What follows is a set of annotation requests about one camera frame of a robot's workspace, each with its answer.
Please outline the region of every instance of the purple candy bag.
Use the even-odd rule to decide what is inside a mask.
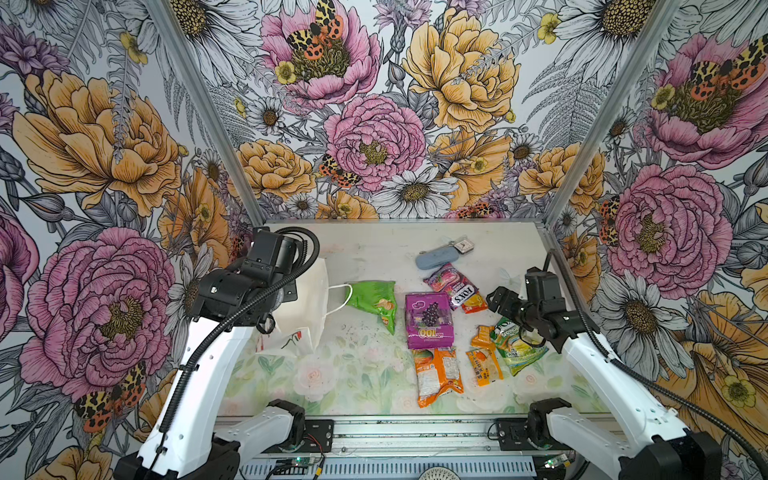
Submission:
[[[406,294],[406,332],[411,350],[452,346],[451,297],[447,293]]]

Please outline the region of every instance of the white rope handle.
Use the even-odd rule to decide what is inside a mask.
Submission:
[[[328,290],[331,290],[332,288],[341,288],[343,286],[348,286],[349,287],[349,295],[346,296],[346,300],[344,300],[344,303],[342,303],[341,305],[339,305],[335,309],[331,310],[330,312],[326,313],[326,316],[330,315],[331,313],[336,313],[339,310],[341,310],[342,308],[344,308],[346,306],[346,304],[349,303],[349,299],[352,298],[352,285],[350,285],[348,283],[342,283],[341,285],[329,286]]]

